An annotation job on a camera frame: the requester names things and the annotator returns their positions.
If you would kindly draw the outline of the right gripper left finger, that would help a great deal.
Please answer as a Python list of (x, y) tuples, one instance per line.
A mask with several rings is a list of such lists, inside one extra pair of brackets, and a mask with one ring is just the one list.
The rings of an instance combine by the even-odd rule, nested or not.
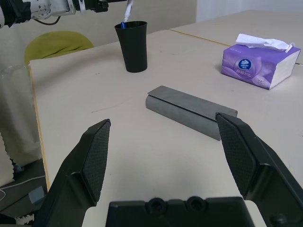
[(61, 164), (35, 217), (35, 227), (80, 227), (86, 211), (100, 199), (111, 122), (89, 127)]

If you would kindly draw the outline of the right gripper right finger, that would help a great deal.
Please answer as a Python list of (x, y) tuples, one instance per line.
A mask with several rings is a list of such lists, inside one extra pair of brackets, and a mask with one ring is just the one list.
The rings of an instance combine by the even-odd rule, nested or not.
[(268, 227), (301, 227), (303, 189), (277, 153), (241, 119), (217, 113), (216, 122), (243, 199), (256, 204)]

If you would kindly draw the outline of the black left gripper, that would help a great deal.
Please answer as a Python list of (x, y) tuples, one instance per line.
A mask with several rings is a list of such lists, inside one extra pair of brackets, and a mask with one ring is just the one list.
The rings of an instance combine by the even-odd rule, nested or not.
[(122, 2), (126, 0), (79, 0), (80, 12), (86, 10), (92, 10), (96, 13), (107, 12), (108, 11), (108, 2)]

